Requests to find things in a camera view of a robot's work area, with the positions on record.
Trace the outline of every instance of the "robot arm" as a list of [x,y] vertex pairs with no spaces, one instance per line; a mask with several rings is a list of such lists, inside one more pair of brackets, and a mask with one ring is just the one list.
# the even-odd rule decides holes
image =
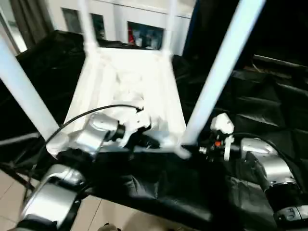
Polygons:
[[226,114],[212,120],[213,131],[206,146],[184,146],[206,155],[209,162],[241,159],[248,164],[283,229],[308,227],[308,202],[279,152],[261,139],[242,138],[234,142],[233,124]]
[[70,230],[81,204],[80,193],[87,182],[87,172],[101,148],[134,146],[159,148],[153,138],[143,135],[148,122],[137,115],[126,126],[106,114],[92,114],[84,128],[69,134],[69,142],[63,142],[57,155],[61,164],[53,165],[40,184],[26,200],[15,231]]

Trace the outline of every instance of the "black cloth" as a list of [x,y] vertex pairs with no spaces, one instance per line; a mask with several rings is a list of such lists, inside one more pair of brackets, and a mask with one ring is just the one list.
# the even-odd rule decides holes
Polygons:
[[[183,56],[208,73],[239,0],[197,2]],[[266,1],[236,67],[251,65],[254,55],[308,66],[307,9],[306,1]]]
[[[17,58],[48,109],[63,123],[84,62],[82,36],[55,31]],[[134,49],[120,42],[104,47]],[[188,121],[206,79],[195,75],[183,58],[174,56],[185,120]],[[226,112],[236,131],[273,141],[290,157],[303,189],[308,186],[307,82],[304,76],[281,79],[269,74],[234,71],[211,117]],[[0,140],[35,130],[3,83],[0,84]],[[206,139],[208,125],[200,139]],[[37,159],[42,138],[0,146],[0,166],[27,173]],[[56,161],[46,152],[38,164],[39,179]],[[93,195],[156,214],[200,230],[275,230],[272,210],[250,169],[240,162],[209,165],[199,157],[182,160],[175,154],[100,154],[92,169]]]

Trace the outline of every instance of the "white tube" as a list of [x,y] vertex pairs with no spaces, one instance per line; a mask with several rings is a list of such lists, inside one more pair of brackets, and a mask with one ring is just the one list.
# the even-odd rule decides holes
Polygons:
[[98,43],[94,35],[94,27],[91,14],[89,13],[88,0],[79,0],[79,18],[81,22],[81,28],[84,38],[84,50],[90,53],[94,53],[98,48]]
[[169,0],[169,10],[167,18],[166,32],[164,34],[163,51],[171,53],[172,34],[175,28],[175,19],[178,11],[178,0]]
[[46,140],[59,126],[0,36],[0,78]]
[[240,0],[237,5],[228,31],[183,134],[182,143],[194,144],[197,141],[241,55],[264,3],[265,0]]

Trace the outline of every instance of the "tiled floor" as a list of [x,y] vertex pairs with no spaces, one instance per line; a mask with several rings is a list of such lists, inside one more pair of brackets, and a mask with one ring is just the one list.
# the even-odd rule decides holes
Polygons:
[[[0,231],[7,231],[16,225],[23,192],[21,184],[0,171]],[[71,230],[97,231],[107,222],[115,224],[122,231],[183,230],[180,224],[93,196],[83,201]]]

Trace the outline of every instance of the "cable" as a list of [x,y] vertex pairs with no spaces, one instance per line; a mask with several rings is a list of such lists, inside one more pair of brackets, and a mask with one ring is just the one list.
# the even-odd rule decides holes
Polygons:
[[113,104],[113,105],[108,105],[108,106],[104,106],[104,107],[98,107],[98,108],[95,108],[95,109],[92,109],[92,110],[89,110],[87,112],[84,112],[80,115],[77,115],[76,117],[70,119],[69,121],[67,121],[66,123],[64,123],[63,125],[61,125],[46,141],[45,143],[43,144],[43,146],[41,147],[41,149],[38,151],[38,159],[36,161],[36,163],[32,166],[32,169],[30,170],[30,173],[29,173],[29,179],[28,179],[28,183],[27,183],[27,187],[26,187],[26,190],[25,190],[25,194],[24,194],[24,198],[23,198],[23,204],[25,203],[26,201],[26,197],[27,197],[27,194],[28,194],[28,190],[29,190],[29,185],[31,185],[31,180],[32,180],[32,177],[34,175],[34,172],[36,170],[36,167],[40,161],[40,159],[42,158],[42,154],[43,154],[43,151],[45,149],[45,147],[47,146],[47,144],[62,130],[64,129],[66,126],[68,126],[69,124],[73,123],[74,121],[76,121],[77,119],[81,118],[81,117],[84,117],[88,114],[91,114],[91,113],[94,113],[94,112],[97,112],[97,111],[100,111],[100,110],[103,110],[103,109],[108,109],[108,108],[113,108],[113,107],[131,107],[131,108],[135,108],[137,109],[137,112],[141,111],[142,109],[136,107],[136,106],[133,106],[133,105],[128,105],[128,104]]
[[86,190],[88,190],[92,186],[92,182],[86,183],[78,192],[76,196],[76,200],[82,200],[82,198],[85,196]]
[[251,60],[251,64],[252,64],[252,66],[255,68],[255,70],[257,70],[258,72],[262,73],[262,71],[260,71],[260,69],[257,68],[257,66],[254,64],[254,61],[253,61],[253,60]]

